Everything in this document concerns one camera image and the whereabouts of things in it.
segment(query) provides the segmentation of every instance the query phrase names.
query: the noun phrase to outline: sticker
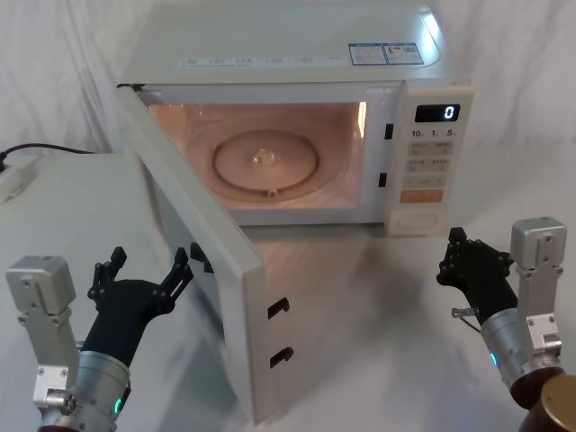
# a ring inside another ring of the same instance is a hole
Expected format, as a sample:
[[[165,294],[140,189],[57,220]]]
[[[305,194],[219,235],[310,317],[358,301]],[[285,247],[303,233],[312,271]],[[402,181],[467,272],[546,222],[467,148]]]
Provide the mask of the sticker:
[[[381,43],[348,43],[350,58],[354,66],[387,65]]]
[[[423,65],[415,43],[383,43],[389,65]]]
[[[180,58],[178,69],[190,68],[334,68],[349,66],[345,57],[195,57]]]

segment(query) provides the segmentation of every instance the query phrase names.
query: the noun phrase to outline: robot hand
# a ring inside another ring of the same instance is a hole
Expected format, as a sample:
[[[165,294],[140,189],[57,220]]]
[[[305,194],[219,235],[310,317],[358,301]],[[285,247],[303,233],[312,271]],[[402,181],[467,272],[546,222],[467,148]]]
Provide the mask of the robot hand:
[[[530,410],[522,432],[576,432],[575,411],[563,408],[576,395],[576,378],[562,369],[554,317],[565,239],[566,227],[553,218],[519,220],[508,254],[452,228],[436,277],[465,295],[502,381],[514,401]],[[518,298],[506,281],[514,261]]]
[[[26,327],[38,360],[34,403],[42,415],[40,432],[113,432],[131,392],[130,370],[148,323],[171,312],[192,280],[183,248],[160,284],[114,281],[126,254],[117,247],[97,264],[88,297],[98,316],[78,353],[68,305],[76,292],[68,264],[59,256],[27,256],[6,278],[19,321]]]

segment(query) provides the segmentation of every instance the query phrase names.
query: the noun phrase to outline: white microwave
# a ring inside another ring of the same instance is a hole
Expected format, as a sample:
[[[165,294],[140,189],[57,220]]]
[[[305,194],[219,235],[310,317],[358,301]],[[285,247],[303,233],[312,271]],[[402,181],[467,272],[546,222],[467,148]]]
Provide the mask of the white microwave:
[[[205,336],[261,421],[278,380],[299,379],[277,312],[305,300],[275,290],[240,227],[443,232],[473,88],[411,4],[159,5],[122,82],[121,138],[157,247],[192,248]]]

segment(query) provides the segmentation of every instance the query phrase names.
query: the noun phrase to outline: open microwave door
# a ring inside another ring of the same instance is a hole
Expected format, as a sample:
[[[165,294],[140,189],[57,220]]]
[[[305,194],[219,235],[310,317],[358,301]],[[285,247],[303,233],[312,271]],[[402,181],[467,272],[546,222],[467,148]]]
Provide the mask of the open microwave door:
[[[190,292],[204,335],[257,423],[273,406],[264,262],[138,95],[120,87],[115,99],[121,138],[136,156],[158,232],[171,254],[178,247],[190,252],[193,244]]]

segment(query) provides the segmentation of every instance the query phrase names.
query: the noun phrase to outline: control button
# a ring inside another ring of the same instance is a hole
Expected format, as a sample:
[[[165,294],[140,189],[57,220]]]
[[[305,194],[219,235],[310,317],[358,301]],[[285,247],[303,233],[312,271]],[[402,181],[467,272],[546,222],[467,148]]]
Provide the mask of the control button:
[[[440,203],[444,196],[444,190],[429,190],[429,191],[402,191],[400,194],[400,202],[404,204],[415,203]]]
[[[443,142],[412,142],[408,150],[409,156],[445,156],[452,153],[454,143]]]
[[[421,157],[408,159],[405,171],[407,173],[445,173],[450,167],[450,159],[447,157]]]
[[[437,189],[446,184],[446,174],[406,175],[404,189]]]
[[[408,214],[398,220],[398,227],[403,230],[423,230],[434,228],[438,223],[435,214]]]

